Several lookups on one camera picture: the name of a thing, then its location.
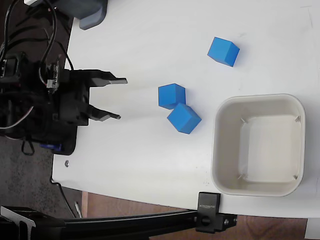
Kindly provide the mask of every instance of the gray object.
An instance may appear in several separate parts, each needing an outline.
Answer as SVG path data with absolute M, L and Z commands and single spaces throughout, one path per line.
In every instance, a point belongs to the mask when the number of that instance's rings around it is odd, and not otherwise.
M 93 28 L 105 19 L 108 0 L 50 0 L 66 15 L 80 20 L 79 27 L 82 30 Z M 32 1 L 31 6 L 42 3 L 42 0 Z

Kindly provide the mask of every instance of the table surface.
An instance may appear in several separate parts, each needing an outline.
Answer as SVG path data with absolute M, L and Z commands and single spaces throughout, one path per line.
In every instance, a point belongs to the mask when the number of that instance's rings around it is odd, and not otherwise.
M 102 24 L 73 23 L 75 69 L 101 69 L 126 85 L 92 88 L 90 103 L 120 120 L 79 127 L 75 151 L 54 156 L 53 179 L 82 191 L 197 209 L 211 180 L 213 124 L 233 96 L 287 93 L 306 112 L 304 176 L 285 197 L 221 196 L 220 212 L 320 218 L 320 2 L 317 0 L 110 0 Z M 207 56 L 214 37 L 234 42 L 234 67 Z M 202 118 L 177 132 L 158 107 L 158 87 L 186 88 Z

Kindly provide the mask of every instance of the wooden floor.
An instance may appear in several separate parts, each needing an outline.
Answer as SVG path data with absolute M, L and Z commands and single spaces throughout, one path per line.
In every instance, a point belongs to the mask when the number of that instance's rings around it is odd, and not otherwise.
M 128 201 L 89 193 L 83 195 L 82 211 L 88 218 L 120 217 L 163 213 L 178 210 L 167 206 Z M 302 240 L 307 220 L 239 216 L 236 227 L 227 231 L 206 234 L 194 229 L 152 237 L 152 240 Z

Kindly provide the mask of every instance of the white bowl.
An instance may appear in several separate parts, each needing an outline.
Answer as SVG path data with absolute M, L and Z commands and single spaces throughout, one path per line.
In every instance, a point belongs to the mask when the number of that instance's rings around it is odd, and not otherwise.
M 237 96 L 214 121 L 211 176 L 224 194 L 282 197 L 304 173 L 306 114 L 289 94 Z

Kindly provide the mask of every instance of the cube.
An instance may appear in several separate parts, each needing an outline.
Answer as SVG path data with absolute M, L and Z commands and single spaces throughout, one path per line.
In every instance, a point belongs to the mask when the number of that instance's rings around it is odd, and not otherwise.
M 179 103 L 167 118 L 175 129 L 184 134 L 190 134 L 201 122 L 195 111 L 182 103 Z
M 158 104 L 165 109 L 174 109 L 177 104 L 186 104 L 186 89 L 176 83 L 158 88 Z
M 239 53 L 239 48 L 233 42 L 215 37 L 208 56 L 218 63 L 233 67 Z

